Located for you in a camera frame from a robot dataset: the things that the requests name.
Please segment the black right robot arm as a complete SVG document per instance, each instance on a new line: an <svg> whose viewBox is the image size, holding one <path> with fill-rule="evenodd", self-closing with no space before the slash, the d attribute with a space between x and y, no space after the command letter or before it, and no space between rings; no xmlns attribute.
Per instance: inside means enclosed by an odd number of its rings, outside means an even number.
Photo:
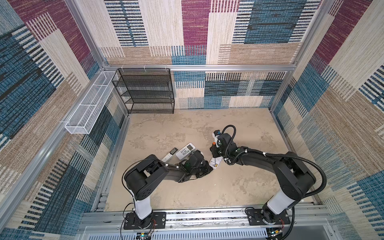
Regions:
<svg viewBox="0 0 384 240"><path fill-rule="evenodd" d="M211 147L214 158L222 157L228 165L251 166L276 175L280 189L263 206L266 218L281 214L302 199L320 193L327 184L325 172L316 163L293 152L271 154L248 147L238 147L234 137L214 131Z"/></svg>

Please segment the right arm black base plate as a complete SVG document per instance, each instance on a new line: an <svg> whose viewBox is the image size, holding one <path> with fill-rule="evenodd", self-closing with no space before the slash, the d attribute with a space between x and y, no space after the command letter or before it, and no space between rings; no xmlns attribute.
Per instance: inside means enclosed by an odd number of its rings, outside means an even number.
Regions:
<svg viewBox="0 0 384 240"><path fill-rule="evenodd" d="M291 219L286 210L276 215L269 210L245 208L250 226L289 225Z"/></svg>

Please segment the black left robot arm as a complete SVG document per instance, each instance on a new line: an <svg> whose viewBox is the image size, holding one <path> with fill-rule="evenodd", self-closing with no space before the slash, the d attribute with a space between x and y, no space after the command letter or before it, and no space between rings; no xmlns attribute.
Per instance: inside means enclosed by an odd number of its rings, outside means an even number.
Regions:
<svg viewBox="0 0 384 240"><path fill-rule="evenodd" d="M149 220L153 213L150 196L162 181L184 183L200 179L213 170L199 150L176 164L149 155L125 170L122 183L133 198L136 217L144 221Z"/></svg>

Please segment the white remote control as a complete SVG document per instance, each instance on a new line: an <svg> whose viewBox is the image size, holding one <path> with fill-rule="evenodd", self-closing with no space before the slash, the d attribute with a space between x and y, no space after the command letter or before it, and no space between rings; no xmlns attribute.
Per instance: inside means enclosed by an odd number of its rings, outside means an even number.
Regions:
<svg viewBox="0 0 384 240"><path fill-rule="evenodd" d="M209 165L215 170L218 168L219 164L223 160L223 157L211 158Z"/></svg>
<svg viewBox="0 0 384 240"><path fill-rule="evenodd" d="M192 143L189 143L189 144L187 144L185 147L183 147L181 150L179 150L178 152L176 152L176 157L177 157L179 160L183 160L183 159L185 159L190 153L192 153L195 149L196 149L196 147L195 147Z"/></svg>

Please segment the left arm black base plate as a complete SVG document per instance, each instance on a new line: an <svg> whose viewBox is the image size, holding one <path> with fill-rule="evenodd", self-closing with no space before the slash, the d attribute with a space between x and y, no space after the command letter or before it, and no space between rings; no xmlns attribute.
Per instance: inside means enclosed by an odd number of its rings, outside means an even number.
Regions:
<svg viewBox="0 0 384 240"><path fill-rule="evenodd" d="M166 212L152 212L143 220L139 219L135 212L126 214L123 224L124 230L149 230L154 228L164 229L166 226L167 213Z"/></svg>

